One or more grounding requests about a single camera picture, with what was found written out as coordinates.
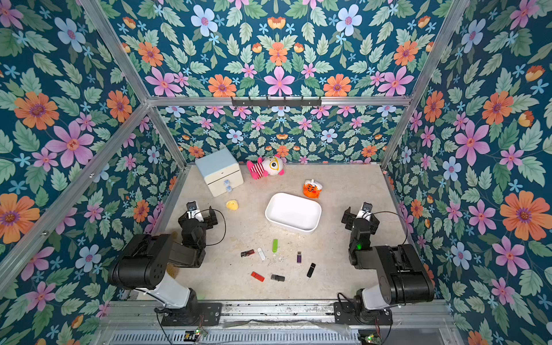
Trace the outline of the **dark red swivel usb drive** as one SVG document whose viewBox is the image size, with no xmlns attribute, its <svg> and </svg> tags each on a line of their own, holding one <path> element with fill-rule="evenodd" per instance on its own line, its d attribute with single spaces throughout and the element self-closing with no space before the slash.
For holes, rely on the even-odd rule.
<svg viewBox="0 0 552 345">
<path fill-rule="evenodd" d="M 254 253 L 255 253 L 254 250 L 248 250 L 248 251 L 241 252 L 240 256 L 241 257 L 249 257 L 249 256 L 253 255 Z"/>
</svg>

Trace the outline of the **black silver usb drive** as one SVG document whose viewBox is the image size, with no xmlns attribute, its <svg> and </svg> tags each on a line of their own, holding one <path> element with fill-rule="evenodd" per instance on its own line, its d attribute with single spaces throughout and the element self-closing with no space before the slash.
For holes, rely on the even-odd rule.
<svg viewBox="0 0 552 345">
<path fill-rule="evenodd" d="M 272 274 L 271 279 L 278 282 L 285 282 L 285 277 L 281 275 Z"/>
</svg>

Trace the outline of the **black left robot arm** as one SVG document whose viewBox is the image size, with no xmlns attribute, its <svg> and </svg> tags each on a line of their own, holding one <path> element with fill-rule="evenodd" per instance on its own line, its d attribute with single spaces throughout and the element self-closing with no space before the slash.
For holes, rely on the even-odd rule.
<svg viewBox="0 0 552 345">
<path fill-rule="evenodd" d="M 197 202 L 187 203 L 187 211 L 178 219 L 182 240 L 176 242 L 168 233 L 134 236 L 110 267 L 108 283 L 144 293 L 166 309 L 193 309 L 196 292 L 178 283 L 168 267 L 201 267 L 210 246 L 206 232 L 219 224 L 219 218 L 224 218 L 224 214 L 215 208 L 201 210 Z"/>
</svg>

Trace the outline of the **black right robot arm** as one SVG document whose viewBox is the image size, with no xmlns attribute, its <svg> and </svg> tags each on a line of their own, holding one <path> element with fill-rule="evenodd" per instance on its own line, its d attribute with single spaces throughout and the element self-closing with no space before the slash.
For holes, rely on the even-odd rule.
<svg viewBox="0 0 552 345">
<path fill-rule="evenodd" d="M 349 261 L 357 270 L 374 270 L 377 284 L 357 291 L 357 310 L 377 311 L 394 306 L 428 303 L 434 300 L 435 287 L 414 246 L 408 243 L 396 246 L 372 244 L 380 221 L 373 206 L 364 203 L 353 213 L 343 213 L 342 224 L 350 231 Z"/>
</svg>

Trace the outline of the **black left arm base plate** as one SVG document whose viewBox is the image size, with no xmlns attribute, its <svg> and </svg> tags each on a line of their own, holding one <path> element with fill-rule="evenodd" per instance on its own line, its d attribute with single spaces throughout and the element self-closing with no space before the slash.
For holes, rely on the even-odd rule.
<svg viewBox="0 0 552 345">
<path fill-rule="evenodd" d="M 221 318 L 221 303 L 190 303 L 184 308 L 160 310 L 161 325 L 169 327 L 217 326 Z"/>
</svg>

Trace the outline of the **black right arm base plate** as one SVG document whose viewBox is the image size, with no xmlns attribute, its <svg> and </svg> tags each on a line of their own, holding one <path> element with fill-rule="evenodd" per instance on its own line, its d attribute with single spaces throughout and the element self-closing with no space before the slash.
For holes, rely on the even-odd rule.
<svg viewBox="0 0 552 345">
<path fill-rule="evenodd" d="M 348 326 L 391 326 L 392 311 L 388 309 L 367 310 L 355 307 L 346 301 L 333 303 L 334 319 L 337 324 Z"/>
</svg>

